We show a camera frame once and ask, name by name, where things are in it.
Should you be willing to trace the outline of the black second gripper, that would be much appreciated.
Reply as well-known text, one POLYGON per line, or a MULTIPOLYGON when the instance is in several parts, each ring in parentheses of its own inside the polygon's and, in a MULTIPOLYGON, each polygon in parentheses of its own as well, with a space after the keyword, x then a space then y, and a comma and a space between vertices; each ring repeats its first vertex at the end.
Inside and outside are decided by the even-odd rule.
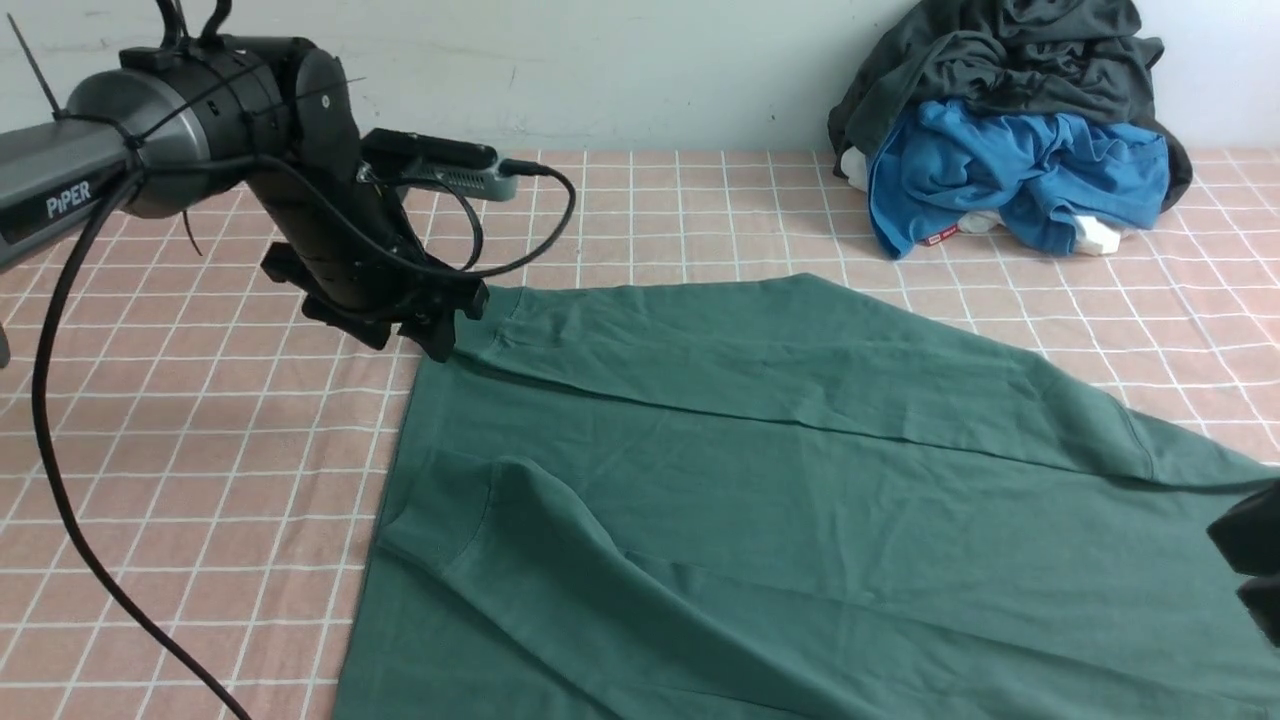
POLYGON ((1207 534, 1230 569, 1245 579, 1236 589, 1266 639, 1279 646, 1279 486, 1272 480, 1212 521, 1207 534))

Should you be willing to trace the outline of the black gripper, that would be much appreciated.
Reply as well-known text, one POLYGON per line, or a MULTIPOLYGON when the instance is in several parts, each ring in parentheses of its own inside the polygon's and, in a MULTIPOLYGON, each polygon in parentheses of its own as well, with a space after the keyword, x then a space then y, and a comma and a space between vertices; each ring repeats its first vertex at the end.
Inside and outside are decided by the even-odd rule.
POLYGON ((255 172, 250 188, 284 237, 261 268, 303 291, 307 319, 375 350, 398 334, 445 363, 458 318, 483 318, 486 283, 426 252, 394 190, 288 164, 255 172))

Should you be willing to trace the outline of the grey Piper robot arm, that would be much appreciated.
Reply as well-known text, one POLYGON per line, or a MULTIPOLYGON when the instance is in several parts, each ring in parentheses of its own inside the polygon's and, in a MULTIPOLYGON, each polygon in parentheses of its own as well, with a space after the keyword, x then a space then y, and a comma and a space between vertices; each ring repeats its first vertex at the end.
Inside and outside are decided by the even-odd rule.
MULTIPOLYGON (((46 478, 68 538, 87 569, 131 619, 189 667, 198 664, 119 585, 88 544, 69 505, 47 419, 52 346, 70 288, 105 220, 125 209, 132 217, 183 215, 195 205, 239 183, 255 193, 285 232, 261 263, 273 282, 303 293, 302 311, 370 348, 383 348, 390 331, 416 343, 429 361, 454 352, 457 313, 479 322, 492 295, 484 281, 520 269, 554 246, 572 219, 576 188, 556 168, 503 158, 485 145, 375 129, 357 137, 349 83, 339 59, 305 38, 207 36, 195 41, 166 36, 161 47, 131 47, 120 68, 91 76, 60 108, 23 45, 52 119, 3 133, 3 272, 79 229, 47 306, 35 356, 32 423, 46 478), (463 190, 436 170, 477 172, 494 190, 463 190), (527 255, 490 270, 449 266, 412 236, 402 218, 402 187, 453 193, 472 217, 474 258, 483 255, 483 229, 467 199, 506 201, 508 181, 549 178, 567 192, 561 223, 527 255)), ((1137 419, 1156 429, 1180 428, 1133 413, 1125 432, 1149 465, 1147 475, 1119 469, 1091 470, 1117 488, 1147 493, 1175 489, 1226 497, 1248 491, 1206 534, 1222 561, 1243 582, 1238 601, 1258 633, 1277 648, 1277 466, 1258 465, 1258 478, 1220 486, 1158 483, 1156 450, 1142 445, 1137 419)), ((567 591, 557 605, 567 620, 554 628, 585 632, 588 619, 611 623, 641 641, 692 641, 727 626, 637 574, 605 587, 603 560, 586 569, 558 568, 550 588, 567 591)), ((204 670, 197 667, 192 673, 204 670)))

